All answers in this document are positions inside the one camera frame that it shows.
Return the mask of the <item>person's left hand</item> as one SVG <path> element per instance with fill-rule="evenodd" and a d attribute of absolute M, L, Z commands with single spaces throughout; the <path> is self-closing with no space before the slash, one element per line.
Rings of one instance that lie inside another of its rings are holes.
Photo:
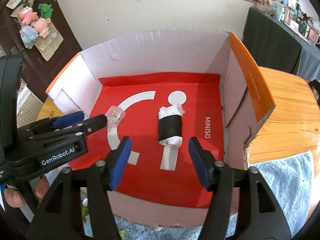
<path fill-rule="evenodd" d="M 36 197 L 37 199 L 43 199 L 50 188 L 49 181 L 45 175 L 41 175 L 37 185 L 35 187 L 35 191 L 25 191 L 24 188 L 20 189 L 11 189 L 6 187 L 4 189 L 4 198 L 7 204 L 10 207 L 18 208 L 22 207 L 26 202 L 25 200 L 28 197 Z"/>

